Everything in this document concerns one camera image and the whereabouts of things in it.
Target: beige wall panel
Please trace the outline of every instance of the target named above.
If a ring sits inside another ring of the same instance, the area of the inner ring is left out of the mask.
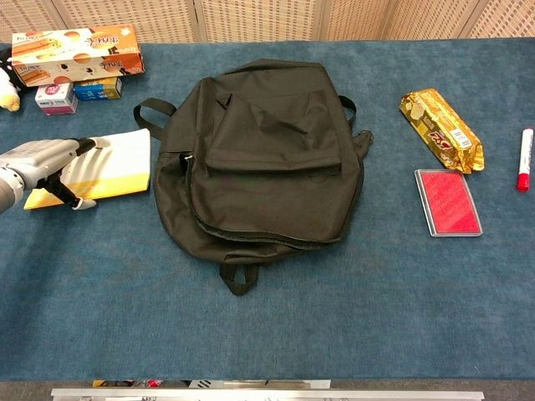
[[[468,36],[535,36],[535,0],[490,0]]]
[[[322,39],[380,39],[389,1],[326,0],[324,25],[327,33]]]
[[[195,0],[207,42],[314,40],[322,0]]]
[[[0,42],[11,43],[11,34],[65,28],[46,0],[0,0]]]
[[[477,3],[477,0],[398,0],[384,38],[457,38]]]
[[[198,41],[192,0],[53,0],[69,28],[133,23],[143,43]]]

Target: whiteboard marker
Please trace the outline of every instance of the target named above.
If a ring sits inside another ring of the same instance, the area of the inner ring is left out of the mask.
[[[522,132],[522,145],[520,147],[520,165],[518,166],[517,190],[529,190],[529,162],[532,158],[533,128],[527,127]]]

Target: blue carpet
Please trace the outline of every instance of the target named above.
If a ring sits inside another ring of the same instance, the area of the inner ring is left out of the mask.
[[[535,378],[535,189],[515,190],[535,125],[535,40],[142,46],[123,99],[47,117],[0,110],[0,150],[136,129],[132,109],[178,105],[201,78],[257,58],[320,62],[371,129],[346,241],[261,270],[234,297],[217,266],[164,232],[152,190],[0,216],[0,380]],[[441,168],[398,110],[437,88],[484,145],[467,176],[483,230],[430,238],[414,170]],[[162,123],[156,114],[145,115]],[[158,151],[152,140],[152,166]]]

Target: backpack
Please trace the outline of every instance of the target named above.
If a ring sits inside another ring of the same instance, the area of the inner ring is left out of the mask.
[[[165,128],[142,107],[169,115]],[[260,265],[340,241],[373,141],[367,130],[352,136],[355,115],[320,63],[269,59],[202,79],[179,109],[138,104],[135,121],[160,140],[153,185],[167,233],[219,263],[235,295],[254,285]]]

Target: gold wrapper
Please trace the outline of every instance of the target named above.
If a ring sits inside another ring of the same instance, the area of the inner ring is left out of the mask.
[[[446,168],[463,173],[485,168],[481,141],[436,89],[406,94],[400,110]]]

